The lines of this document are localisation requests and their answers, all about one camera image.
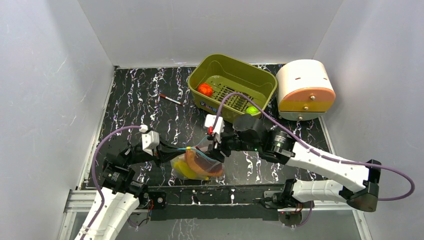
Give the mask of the orange toy papaya slice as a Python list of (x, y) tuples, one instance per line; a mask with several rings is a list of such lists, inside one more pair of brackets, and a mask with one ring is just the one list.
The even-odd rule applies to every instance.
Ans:
[(220, 177), (224, 173), (222, 162), (207, 158), (194, 148), (185, 151), (184, 160), (193, 171), (203, 176)]

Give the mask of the yellow toy banana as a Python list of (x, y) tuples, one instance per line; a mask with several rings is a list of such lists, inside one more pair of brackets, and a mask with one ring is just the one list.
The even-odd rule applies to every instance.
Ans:
[(208, 181), (210, 178), (200, 175), (192, 170), (185, 161), (176, 161), (172, 164), (173, 174), (181, 180), (199, 180)]

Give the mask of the clear zip top bag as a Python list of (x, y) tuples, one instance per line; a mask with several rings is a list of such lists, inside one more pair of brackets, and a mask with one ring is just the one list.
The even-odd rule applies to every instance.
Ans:
[(209, 181), (224, 174), (224, 164), (206, 155), (207, 137), (198, 144), (179, 148), (180, 153), (170, 164), (172, 174), (180, 180)]

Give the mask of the olive green plastic basket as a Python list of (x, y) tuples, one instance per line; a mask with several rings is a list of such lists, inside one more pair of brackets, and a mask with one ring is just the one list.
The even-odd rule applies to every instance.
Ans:
[[(223, 55), (207, 56), (188, 77), (188, 87), (196, 107), (216, 115), (222, 100), (237, 92), (265, 110), (278, 87), (274, 75), (257, 66)], [(211, 85), (214, 92), (208, 97), (197, 91), (200, 84)]]

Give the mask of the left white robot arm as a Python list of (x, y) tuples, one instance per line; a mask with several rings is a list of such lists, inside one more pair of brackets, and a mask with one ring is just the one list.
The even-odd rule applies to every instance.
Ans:
[(162, 142), (146, 141), (135, 146), (113, 146), (112, 141), (107, 144), (101, 176), (95, 180), (96, 195), (77, 240), (114, 240), (125, 223), (131, 222), (135, 210), (147, 210), (148, 220), (152, 210), (163, 210), (166, 193), (151, 191), (147, 184), (135, 180), (131, 166), (150, 161), (161, 165), (185, 152), (184, 148)]

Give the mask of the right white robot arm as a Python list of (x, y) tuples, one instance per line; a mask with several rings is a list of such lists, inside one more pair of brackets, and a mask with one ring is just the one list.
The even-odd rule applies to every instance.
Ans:
[(232, 131), (224, 130), (220, 116), (208, 114), (204, 128), (212, 140), (207, 153), (212, 159), (223, 162), (232, 152), (257, 152), (271, 163), (296, 167), (326, 177), (325, 180), (305, 181), (287, 179), (283, 189), (265, 196), (264, 205), (270, 207), (295, 207), (311, 201), (333, 201), (348, 204), (363, 211), (375, 212), (379, 201), (380, 170), (355, 165), (353, 161), (330, 155), (308, 144), (302, 145), (285, 131), (267, 129), (264, 123), (249, 114), (236, 118)]

